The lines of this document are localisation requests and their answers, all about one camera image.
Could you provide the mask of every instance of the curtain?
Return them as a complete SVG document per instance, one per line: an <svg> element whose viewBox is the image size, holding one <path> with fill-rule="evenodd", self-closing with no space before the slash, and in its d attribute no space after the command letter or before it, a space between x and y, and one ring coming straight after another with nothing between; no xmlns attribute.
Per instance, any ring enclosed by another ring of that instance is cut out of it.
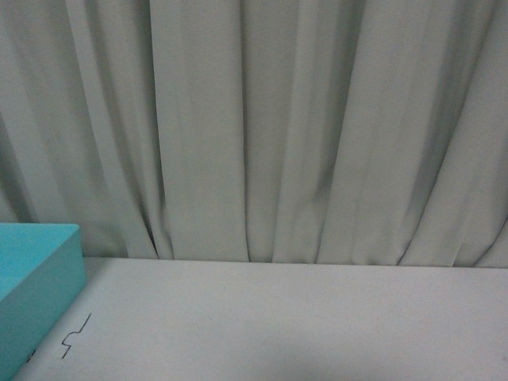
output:
<svg viewBox="0 0 508 381"><path fill-rule="evenodd" d="M87 256L508 267L508 1L5 0L0 163Z"/></svg>

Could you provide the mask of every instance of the turquoise box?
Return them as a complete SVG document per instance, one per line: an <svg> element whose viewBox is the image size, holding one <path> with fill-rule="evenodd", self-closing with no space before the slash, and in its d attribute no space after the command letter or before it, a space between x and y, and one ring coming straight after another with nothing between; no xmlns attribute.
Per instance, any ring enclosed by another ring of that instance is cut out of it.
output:
<svg viewBox="0 0 508 381"><path fill-rule="evenodd" d="M10 379L86 282L77 225L0 223L0 380Z"/></svg>

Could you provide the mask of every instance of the white table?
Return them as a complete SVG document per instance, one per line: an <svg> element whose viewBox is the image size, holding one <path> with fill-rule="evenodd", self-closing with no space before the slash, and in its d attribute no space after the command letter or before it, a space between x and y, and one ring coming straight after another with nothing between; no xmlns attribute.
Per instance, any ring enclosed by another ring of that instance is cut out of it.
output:
<svg viewBox="0 0 508 381"><path fill-rule="evenodd" d="M86 266L17 381L508 379L507 270Z"/></svg>

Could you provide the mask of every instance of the table surface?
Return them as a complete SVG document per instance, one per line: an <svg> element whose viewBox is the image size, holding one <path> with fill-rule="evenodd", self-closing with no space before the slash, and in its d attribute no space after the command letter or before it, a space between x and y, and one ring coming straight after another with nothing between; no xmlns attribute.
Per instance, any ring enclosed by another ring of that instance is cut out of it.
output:
<svg viewBox="0 0 508 381"><path fill-rule="evenodd" d="M508 270L85 265L15 380L508 379Z"/></svg>

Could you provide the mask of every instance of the gray curtain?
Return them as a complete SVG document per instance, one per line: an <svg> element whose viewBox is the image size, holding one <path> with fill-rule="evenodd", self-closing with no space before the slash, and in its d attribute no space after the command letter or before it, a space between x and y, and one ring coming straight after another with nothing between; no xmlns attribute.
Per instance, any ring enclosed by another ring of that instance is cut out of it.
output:
<svg viewBox="0 0 508 381"><path fill-rule="evenodd" d="M508 267L508 1L0 2L0 220L88 256Z"/></svg>

